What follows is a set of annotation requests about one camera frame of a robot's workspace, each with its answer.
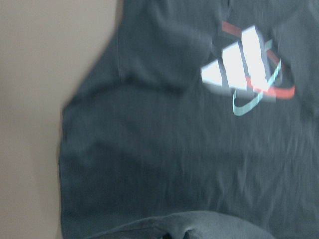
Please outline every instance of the light blue swoosh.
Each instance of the light blue swoosh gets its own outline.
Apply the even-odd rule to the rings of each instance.
[[[280,72],[281,69],[281,60],[279,61],[274,73],[272,76],[269,78],[267,85],[270,87],[274,82],[276,77],[278,76],[278,73]],[[258,95],[252,99],[249,103],[245,104],[244,106],[236,106],[235,105],[235,99],[237,96],[237,90],[235,90],[233,94],[233,112],[234,115],[236,116],[243,116],[244,114],[248,113],[251,111],[256,105],[259,103],[259,101],[264,97],[264,94],[262,92],[258,93]]]

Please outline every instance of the t-shirt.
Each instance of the t-shirt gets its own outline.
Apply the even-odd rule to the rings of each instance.
[[[240,238],[239,222],[319,238],[318,16],[317,0],[125,0],[63,110],[64,238]]]

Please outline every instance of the beige background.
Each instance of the beige background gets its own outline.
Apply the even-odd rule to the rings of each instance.
[[[61,238],[61,110],[121,9],[117,0],[0,0],[1,239]]]

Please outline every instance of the dark fabric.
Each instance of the dark fabric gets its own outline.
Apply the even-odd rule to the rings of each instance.
[[[124,1],[112,42],[63,110],[64,238],[190,211],[319,238],[318,12],[316,0]],[[201,67],[237,41],[222,21],[273,39],[293,98],[237,117],[232,97],[203,85]],[[181,232],[190,222],[214,238],[205,216],[183,219]]]
[[[102,233],[94,239],[117,238],[274,239],[265,230],[239,218],[201,211],[146,218]]]

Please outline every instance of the graphic print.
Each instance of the graphic print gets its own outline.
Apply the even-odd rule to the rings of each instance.
[[[223,49],[222,61],[217,59],[202,67],[201,76],[203,83],[214,92],[231,94],[231,89],[235,89],[232,95],[235,115],[248,113],[261,100],[288,100],[295,95],[295,86],[283,88],[287,68],[271,50],[272,40],[264,43],[255,26],[241,30],[223,22],[222,31],[239,40]],[[274,68],[272,75],[270,64]],[[237,106],[237,97],[250,98],[251,101]]]

